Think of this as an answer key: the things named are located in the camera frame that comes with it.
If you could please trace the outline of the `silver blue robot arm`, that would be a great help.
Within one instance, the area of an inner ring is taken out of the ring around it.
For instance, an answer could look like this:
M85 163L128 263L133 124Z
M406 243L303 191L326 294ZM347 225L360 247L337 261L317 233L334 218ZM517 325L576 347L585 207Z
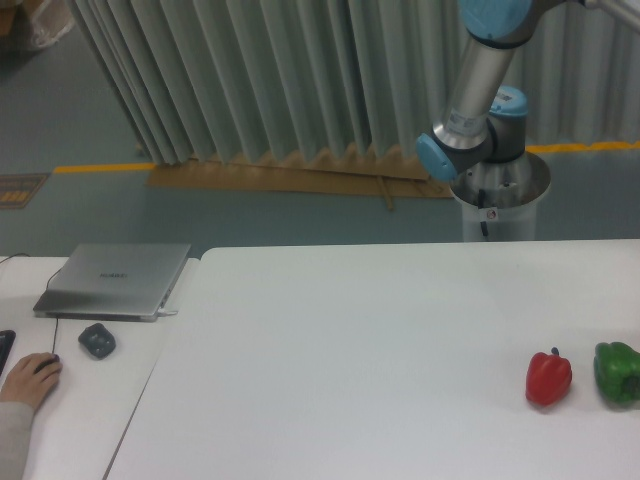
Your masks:
M538 141L638 139L638 2L462 1L459 12L469 38L457 81L416 141L432 177L519 157L528 114Z

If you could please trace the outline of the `grey sleeved forearm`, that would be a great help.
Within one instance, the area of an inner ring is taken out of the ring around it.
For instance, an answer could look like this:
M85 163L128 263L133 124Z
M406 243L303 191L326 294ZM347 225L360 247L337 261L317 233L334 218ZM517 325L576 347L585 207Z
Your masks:
M34 410L20 402L1 403L1 478L23 478Z

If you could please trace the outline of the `person's bare hand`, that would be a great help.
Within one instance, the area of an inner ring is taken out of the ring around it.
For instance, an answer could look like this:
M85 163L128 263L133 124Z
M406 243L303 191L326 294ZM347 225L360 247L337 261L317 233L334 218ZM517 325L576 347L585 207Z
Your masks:
M54 353L33 353L20 359L7 375L1 388L1 402L20 402L37 412L58 386L63 364L50 365L37 375L34 369Z

